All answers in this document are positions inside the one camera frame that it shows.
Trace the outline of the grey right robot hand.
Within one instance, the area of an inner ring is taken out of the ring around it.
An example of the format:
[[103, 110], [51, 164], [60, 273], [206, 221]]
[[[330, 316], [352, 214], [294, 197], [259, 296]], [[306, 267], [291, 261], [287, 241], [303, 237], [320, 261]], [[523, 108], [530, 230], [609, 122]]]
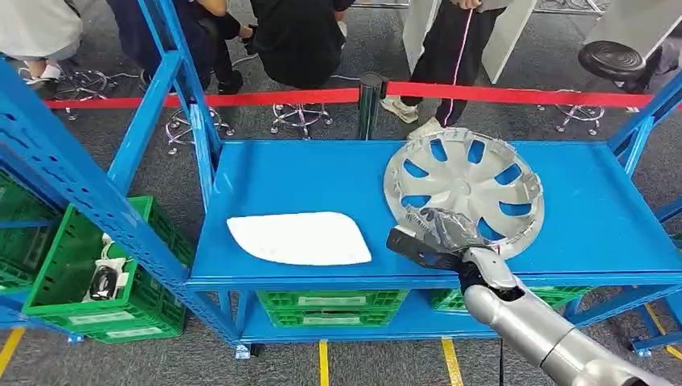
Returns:
[[435, 207], [408, 209], [386, 247], [423, 268], [454, 272], [463, 270], [467, 251], [490, 248], [465, 215]]

